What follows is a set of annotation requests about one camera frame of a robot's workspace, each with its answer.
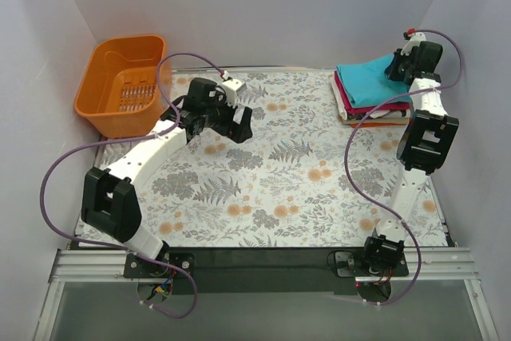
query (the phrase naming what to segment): white wall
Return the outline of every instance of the white wall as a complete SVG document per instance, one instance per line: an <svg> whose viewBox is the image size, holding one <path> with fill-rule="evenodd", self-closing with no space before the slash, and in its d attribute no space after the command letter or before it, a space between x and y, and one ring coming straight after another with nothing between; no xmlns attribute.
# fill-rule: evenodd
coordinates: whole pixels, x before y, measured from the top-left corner
<svg viewBox="0 0 511 341"><path fill-rule="evenodd" d="M38 188L59 153L96 137L73 112L96 42L73 0L0 0L0 10L0 339L28 340L63 245L41 218ZM48 205L61 228L77 219L92 159L75 155L50 181Z"/></svg>
<svg viewBox="0 0 511 341"><path fill-rule="evenodd" d="M473 251L502 340L511 339L510 21L509 0L435 0L422 23L465 53L465 79L443 96L460 129L434 181L454 239ZM452 51L447 57L444 73L455 63Z"/></svg>
<svg viewBox="0 0 511 341"><path fill-rule="evenodd" d="M155 33L172 52L196 51L220 65L332 67L386 54L433 0L75 1L98 41Z"/></svg>

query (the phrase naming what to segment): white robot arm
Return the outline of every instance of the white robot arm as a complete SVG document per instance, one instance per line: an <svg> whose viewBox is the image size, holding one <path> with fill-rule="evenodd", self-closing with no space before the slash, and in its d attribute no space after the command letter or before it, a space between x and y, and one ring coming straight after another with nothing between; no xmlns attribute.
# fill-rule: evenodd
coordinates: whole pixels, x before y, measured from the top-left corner
<svg viewBox="0 0 511 341"><path fill-rule="evenodd" d="M433 79L416 78L410 87L410 91L427 88L435 89L439 86L440 83ZM426 111L435 117L446 117L447 112L442 106L440 92L431 91L413 95L411 98L414 108L419 111ZM431 131L425 131L423 138L431 142L438 142L438 139ZM398 212L404 221L408 221L417 203L418 195L429 178L430 174L426 173L425 170L417 168L406 170L404 164L399 165L398 179L396 180L388 206ZM394 242L404 240L406 235L404 227L393 216L392 218L389 217L386 220L381 220L376 226L376 232L378 235L384 235L388 240Z"/></svg>
<svg viewBox="0 0 511 341"><path fill-rule="evenodd" d="M252 110L245 107L240 123L234 122L237 93L245 84L229 78L221 85L195 78L183 101L180 124L170 133L136 145L120 160L101 170L93 167L85 175L81 218L87 224L123 243L127 249L152 260L168 262L168 245L142 224L137 200L147 179L178 149L203 129L214 129L236 143L252 137ZM170 128L176 121L168 109L150 134Z"/></svg>
<svg viewBox="0 0 511 341"><path fill-rule="evenodd" d="M443 165L459 121L447 115L437 89L440 77L434 70L442 56L442 46L427 42L424 34L413 30L404 35L408 42L394 53L386 76L404 81L410 92L434 89L411 96L414 113L398 146L401 164L388 206L407 222L431 173ZM405 237L402 224L388 214L377 224L374 236L367 238L363 259L374 270L395 268L402 258Z"/></svg>

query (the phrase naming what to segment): orange plastic laundry basket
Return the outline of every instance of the orange plastic laundry basket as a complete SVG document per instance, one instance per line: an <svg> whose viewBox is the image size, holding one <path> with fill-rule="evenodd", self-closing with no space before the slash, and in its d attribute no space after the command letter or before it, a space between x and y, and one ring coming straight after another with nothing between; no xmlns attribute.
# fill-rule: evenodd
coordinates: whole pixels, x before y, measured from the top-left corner
<svg viewBox="0 0 511 341"><path fill-rule="evenodd" d="M74 109L108 138L146 135L166 106L156 85L156 66L165 54L165 40L156 35L101 43L89 60ZM160 77L168 94L168 61Z"/></svg>

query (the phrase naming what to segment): floral tablecloth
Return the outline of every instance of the floral tablecloth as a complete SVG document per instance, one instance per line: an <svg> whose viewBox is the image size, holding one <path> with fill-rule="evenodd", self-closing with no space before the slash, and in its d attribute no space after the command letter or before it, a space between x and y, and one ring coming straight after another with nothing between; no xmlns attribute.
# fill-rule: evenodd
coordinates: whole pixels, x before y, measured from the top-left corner
<svg viewBox="0 0 511 341"><path fill-rule="evenodd" d="M362 246L382 209L348 183L342 125L330 73L236 73L247 82L240 104L253 108L254 137L238 145L210 129L174 153L137 191L143 222L171 246ZM193 77L174 75L172 97ZM404 127L362 129L350 153L354 179L382 202L390 198ZM104 168L129 151L109 145ZM410 226L422 246L445 246L430 186L421 193ZM107 240L79 222L79 236ZM412 246L410 239L406 245Z"/></svg>

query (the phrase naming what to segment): teal cloth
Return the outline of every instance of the teal cloth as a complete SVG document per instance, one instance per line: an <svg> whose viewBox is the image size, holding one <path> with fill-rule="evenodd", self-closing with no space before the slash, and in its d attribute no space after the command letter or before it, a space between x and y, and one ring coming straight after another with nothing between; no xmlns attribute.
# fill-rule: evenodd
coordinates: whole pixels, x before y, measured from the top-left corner
<svg viewBox="0 0 511 341"><path fill-rule="evenodd" d="M362 64L339 64L337 71L350 104L353 108L374 107L400 93L408 92L402 81L391 81L385 76L393 54ZM400 97L397 101L411 102L410 97Z"/></svg>

